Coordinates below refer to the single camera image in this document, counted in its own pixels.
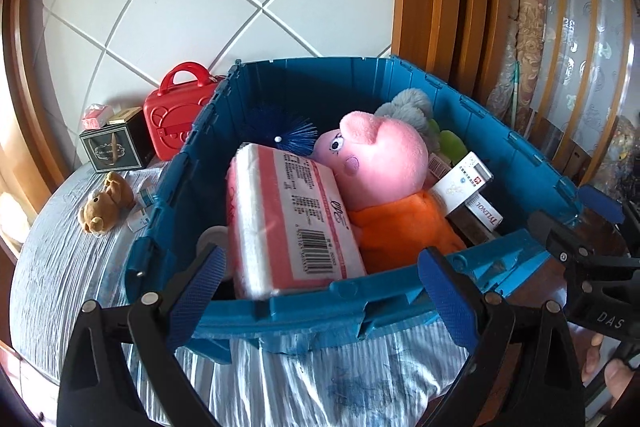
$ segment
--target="pink plush toy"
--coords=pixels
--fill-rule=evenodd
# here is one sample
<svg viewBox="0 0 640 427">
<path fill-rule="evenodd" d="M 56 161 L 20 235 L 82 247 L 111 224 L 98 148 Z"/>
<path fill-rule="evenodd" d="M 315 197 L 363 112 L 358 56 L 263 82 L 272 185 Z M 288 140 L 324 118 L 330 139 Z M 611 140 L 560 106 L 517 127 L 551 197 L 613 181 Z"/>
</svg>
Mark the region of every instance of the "pink plush toy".
<svg viewBox="0 0 640 427">
<path fill-rule="evenodd" d="M 368 273 L 413 264 L 425 247 L 465 248 L 423 190 L 429 153 L 409 124 L 351 112 L 318 138 L 312 159 L 334 172 Z"/>
<path fill-rule="evenodd" d="M 340 129 L 316 141 L 312 158 L 331 167 L 348 210 L 415 194 L 427 176 L 429 153 L 409 124 L 354 111 Z"/>
</svg>

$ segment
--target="blue plastic storage bin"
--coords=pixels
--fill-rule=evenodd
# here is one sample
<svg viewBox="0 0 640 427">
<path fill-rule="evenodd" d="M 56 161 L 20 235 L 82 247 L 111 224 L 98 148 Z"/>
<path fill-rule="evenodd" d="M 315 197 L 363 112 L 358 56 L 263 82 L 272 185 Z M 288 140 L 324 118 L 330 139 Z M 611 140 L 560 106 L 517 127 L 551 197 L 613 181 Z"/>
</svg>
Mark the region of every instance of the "blue plastic storage bin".
<svg viewBox="0 0 640 427">
<path fill-rule="evenodd" d="M 434 76 L 398 58 L 345 57 L 252 62 L 230 69 L 167 167 L 148 229 L 132 246 L 125 281 L 129 300 L 162 289 L 191 263 L 200 234 L 226 223 L 226 170 L 251 107 L 284 106 L 309 117 L 322 133 L 337 128 L 349 111 L 374 112 L 407 87 L 425 91 L 440 127 L 458 134 L 494 174 L 482 193 L 504 216 L 498 227 L 503 237 L 448 259 L 482 291 L 511 293 L 548 255 L 524 229 L 527 217 L 539 208 L 564 221 L 575 217 L 580 208 L 572 182 L 518 134 Z M 231 338 L 294 355 L 386 335 L 436 316 L 411 266 L 268 301 L 211 301 L 187 346 L 230 363 Z"/>
</svg>

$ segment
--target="blue gripper pad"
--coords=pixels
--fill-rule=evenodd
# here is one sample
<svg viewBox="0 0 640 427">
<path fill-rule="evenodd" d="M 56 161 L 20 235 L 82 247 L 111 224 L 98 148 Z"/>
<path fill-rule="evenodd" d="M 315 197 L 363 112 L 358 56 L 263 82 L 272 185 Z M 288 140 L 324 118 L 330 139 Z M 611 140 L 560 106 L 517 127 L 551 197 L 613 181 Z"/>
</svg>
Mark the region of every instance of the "blue gripper pad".
<svg viewBox="0 0 640 427">
<path fill-rule="evenodd" d="M 436 248 L 426 248 L 418 256 L 418 277 L 436 306 L 452 340 L 476 349 L 484 306 L 482 294 L 466 275 L 453 270 Z"/>
<path fill-rule="evenodd" d="M 166 347 L 174 352 L 189 342 L 202 314 L 225 276 L 226 254 L 213 247 L 168 313 Z"/>
<path fill-rule="evenodd" d="M 619 225 L 625 220 L 622 204 L 591 185 L 583 185 L 578 188 L 578 199 L 587 208 L 590 208 L 614 225 Z"/>
</svg>

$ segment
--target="bed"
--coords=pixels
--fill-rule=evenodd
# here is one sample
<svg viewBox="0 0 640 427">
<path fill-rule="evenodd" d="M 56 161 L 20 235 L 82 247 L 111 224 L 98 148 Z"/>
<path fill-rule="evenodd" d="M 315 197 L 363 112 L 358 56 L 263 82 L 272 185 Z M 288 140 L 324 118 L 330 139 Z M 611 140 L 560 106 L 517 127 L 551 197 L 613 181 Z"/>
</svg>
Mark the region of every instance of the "bed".
<svg viewBox="0 0 640 427">
<path fill-rule="evenodd" d="M 158 164 L 125 177 L 136 189 L 147 178 L 157 184 L 163 168 Z M 132 233 L 126 225 L 103 237 L 81 232 L 79 205 L 102 179 L 85 165 L 64 182 L 34 222 L 15 270 L 14 347 L 56 384 L 82 302 L 126 303 L 127 255 L 144 232 Z M 183 347 L 176 358 L 218 421 L 245 427 L 415 425 L 467 357 L 439 321 L 303 357 L 267 353 L 243 341 L 230 347 L 232 365 L 215 364 Z M 167 425 L 136 350 L 123 349 L 149 417 Z"/>
</svg>

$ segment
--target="pink box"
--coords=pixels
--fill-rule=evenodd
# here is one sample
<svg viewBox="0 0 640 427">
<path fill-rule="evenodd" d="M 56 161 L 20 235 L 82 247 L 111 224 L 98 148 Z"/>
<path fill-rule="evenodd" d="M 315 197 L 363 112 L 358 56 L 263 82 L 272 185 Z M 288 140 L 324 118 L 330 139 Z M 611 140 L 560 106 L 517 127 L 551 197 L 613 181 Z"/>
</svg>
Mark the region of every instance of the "pink box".
<svg viewBox="0 0 640 427">
<path fill-rule="evenodd" d="M 82 117 L 82 128 L 88 129 L 101 129 L 104 127 L 109 119 L 113 116 L 113 107 L 111 105 L 105 105 L 100 108 L 91 108 Z"/>
<path fill-rule="evenodd" d="M 367 274 L 329 167 L 247 144 L 231 161 L 226 203 L 238 298 L 319 290 Z"/>
</svg>

